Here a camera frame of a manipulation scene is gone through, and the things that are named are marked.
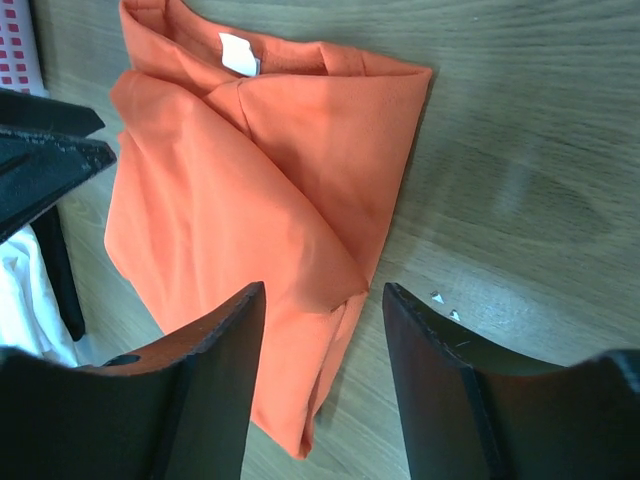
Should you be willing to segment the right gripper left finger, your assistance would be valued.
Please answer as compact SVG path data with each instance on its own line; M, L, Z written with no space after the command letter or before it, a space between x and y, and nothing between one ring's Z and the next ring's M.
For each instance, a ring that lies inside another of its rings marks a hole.
M265 320L255 282L100 367L1 351L5 479L237 479Z

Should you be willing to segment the orange t shirt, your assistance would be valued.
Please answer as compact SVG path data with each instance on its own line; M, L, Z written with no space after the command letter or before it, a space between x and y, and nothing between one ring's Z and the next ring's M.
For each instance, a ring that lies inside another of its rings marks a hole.
M432 77L327 42L123 1L132 66L106 250L172 333L252 282L266 290L251 418L312 449L389 232Z

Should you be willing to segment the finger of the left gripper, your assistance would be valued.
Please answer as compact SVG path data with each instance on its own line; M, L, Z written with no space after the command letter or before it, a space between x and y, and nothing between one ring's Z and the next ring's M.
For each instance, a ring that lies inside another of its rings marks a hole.
M1 240L116 162L103 141L29 130L1 132Z
M105 127L91 108L6 89L1 90L1 125L71 136L88 136Z

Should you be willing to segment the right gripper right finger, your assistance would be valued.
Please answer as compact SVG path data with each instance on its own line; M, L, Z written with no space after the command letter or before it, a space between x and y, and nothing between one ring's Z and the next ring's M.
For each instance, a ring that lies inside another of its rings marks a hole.
M414 479L635 479L639 354L563 367L502 347L389 283L383 317Z

